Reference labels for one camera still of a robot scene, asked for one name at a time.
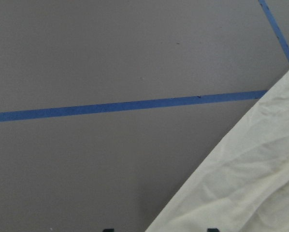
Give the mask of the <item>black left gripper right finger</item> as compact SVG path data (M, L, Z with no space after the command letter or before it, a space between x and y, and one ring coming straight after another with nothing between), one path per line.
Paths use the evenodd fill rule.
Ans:
M219 232L218 228L208 228L207 232Z

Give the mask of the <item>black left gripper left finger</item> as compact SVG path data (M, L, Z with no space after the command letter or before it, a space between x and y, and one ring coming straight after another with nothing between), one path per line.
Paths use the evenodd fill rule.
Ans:
M103 232L115 232L114 228L103 229Z

